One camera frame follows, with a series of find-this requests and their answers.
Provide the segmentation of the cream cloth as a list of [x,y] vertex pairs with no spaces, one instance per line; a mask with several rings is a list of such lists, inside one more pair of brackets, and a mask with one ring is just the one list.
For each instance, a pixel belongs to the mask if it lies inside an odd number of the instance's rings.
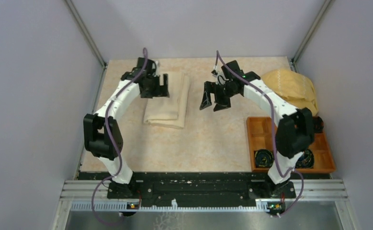
[[191,79],[182,72],[170,71],[167,74],[169,97],[149,99],[143,122],[152,126],[183,129]]

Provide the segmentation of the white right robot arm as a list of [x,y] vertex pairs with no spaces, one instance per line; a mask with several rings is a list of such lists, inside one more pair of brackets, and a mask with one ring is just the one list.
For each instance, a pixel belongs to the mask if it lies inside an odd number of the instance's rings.
[[213,111],[231,107],[231,97],[240,94],[267,112],[275,127],[271,130],[274,162],[268,170],[270,178],[264,184],[269,197],[283,192],[283,184],[295,169],[304,151],[314,142],[312,113],[309,109],[288,103],[266,85],[255,72],[244,73],[237,61],[224,64],[221,70],[211,71],[214,82],[206,81],[199,109],[214,105]]

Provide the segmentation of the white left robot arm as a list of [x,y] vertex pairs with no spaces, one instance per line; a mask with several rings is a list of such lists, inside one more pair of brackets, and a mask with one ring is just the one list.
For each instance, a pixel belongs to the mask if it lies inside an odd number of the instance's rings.
[[118,191],[125,198],[136,194],[137,185],[131,182],[133,171],[121,154],[124,141],[118,121],[138,97],[169,97],[168,84],[168,75],[159,73],[158,61],[140,57],[136,66],[120,77],[118,86],[106,103],[83,118],[86,151],[105,165],[110,173],[109,179],[119,184]]

